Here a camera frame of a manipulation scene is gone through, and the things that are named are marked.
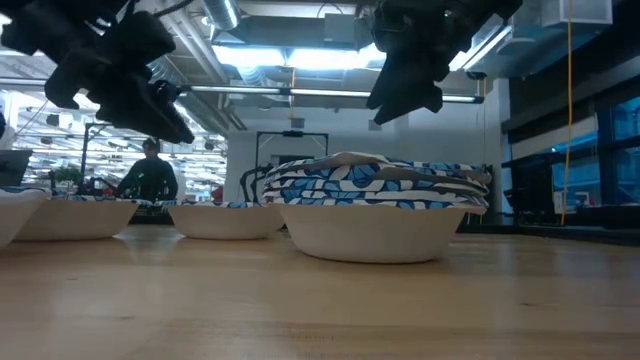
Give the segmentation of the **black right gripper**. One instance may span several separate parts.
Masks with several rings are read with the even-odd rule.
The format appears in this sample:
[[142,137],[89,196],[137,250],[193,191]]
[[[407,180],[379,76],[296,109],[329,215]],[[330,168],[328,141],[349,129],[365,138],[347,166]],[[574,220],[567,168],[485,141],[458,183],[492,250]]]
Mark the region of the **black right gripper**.
[[374,122],[383,125],[421,108],[439,112],[443,92],[435,80],[444,79],[451,60],[470,46],[475,1],[378,0],[370,20],[380,52],[406,56],[427,67],[415,74],[417,62],[384,64],[366,103],[377,109]]

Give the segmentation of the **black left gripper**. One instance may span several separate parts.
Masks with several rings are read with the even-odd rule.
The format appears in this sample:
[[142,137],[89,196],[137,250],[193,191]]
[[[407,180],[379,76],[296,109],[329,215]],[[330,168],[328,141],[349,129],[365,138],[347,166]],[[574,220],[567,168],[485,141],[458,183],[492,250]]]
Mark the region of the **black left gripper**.
[[99,102],[99,120],[171,143],[195,137],[175,107],[182,90],[165,80],[150,83],[148,64],[175,50],[175,42],[156,13],[126,9],[102,24],[84,22],[82,40],[69,49],[46,81],[48,100],[78,109],[74,96],[85,89],[108,93]]

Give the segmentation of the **long ceiling light tube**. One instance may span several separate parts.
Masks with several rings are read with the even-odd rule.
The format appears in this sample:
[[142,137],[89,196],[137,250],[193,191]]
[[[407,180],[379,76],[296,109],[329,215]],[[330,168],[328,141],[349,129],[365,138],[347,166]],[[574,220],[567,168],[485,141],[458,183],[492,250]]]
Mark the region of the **long ceiling light tube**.
[[183,85],[183,92],[226,93],[240,95],[317,96],[367,99],[367,91],[323,90],[307,88],[250,87],[231,85]]

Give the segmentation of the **green potted plant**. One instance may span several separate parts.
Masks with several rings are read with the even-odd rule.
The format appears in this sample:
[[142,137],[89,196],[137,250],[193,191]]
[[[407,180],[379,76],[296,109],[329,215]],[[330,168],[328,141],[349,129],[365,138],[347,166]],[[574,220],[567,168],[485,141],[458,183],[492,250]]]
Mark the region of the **green potted plant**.
[[84,181],[83,173],[77,167],[60,167],[54,171],[54,180],[56,185],[63,188],[75,187],[78,189]]

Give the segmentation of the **person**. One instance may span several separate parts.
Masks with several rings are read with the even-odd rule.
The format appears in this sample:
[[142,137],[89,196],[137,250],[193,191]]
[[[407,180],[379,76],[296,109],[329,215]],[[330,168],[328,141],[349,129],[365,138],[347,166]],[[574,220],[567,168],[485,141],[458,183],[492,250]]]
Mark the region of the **person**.
[[178,183],[171,164],[159,157],[161,143],[147,138],[143,144],[144,158],[136,161],[116,188],[116,196],[138,189],[135,199],[151,202],[175,200]]

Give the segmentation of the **dark monitor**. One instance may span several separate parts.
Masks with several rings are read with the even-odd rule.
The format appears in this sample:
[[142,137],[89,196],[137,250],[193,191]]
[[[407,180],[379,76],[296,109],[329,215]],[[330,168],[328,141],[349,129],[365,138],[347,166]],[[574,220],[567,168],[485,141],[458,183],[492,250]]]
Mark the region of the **dark monitor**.
[[20,186],[32,150],[0,150],[0,186]]

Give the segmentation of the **black cabinet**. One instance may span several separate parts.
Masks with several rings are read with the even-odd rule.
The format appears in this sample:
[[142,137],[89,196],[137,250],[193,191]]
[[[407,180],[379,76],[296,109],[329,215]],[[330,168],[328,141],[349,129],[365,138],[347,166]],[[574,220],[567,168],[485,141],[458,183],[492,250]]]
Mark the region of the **black cabinet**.
[[503,164],[511,171],[511,188],[504,191],[517,225],[555,222],[551,156],[536,154]]

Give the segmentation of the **silver ventilation duct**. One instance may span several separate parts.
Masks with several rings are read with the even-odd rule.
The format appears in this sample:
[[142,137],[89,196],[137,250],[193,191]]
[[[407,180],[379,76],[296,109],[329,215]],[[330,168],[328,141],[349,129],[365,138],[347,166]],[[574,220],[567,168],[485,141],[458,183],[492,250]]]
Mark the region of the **silver ventilation duct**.
[[202,0],[203,9],[210,24],[222,31],[236,28],[241,21],[236,0]]

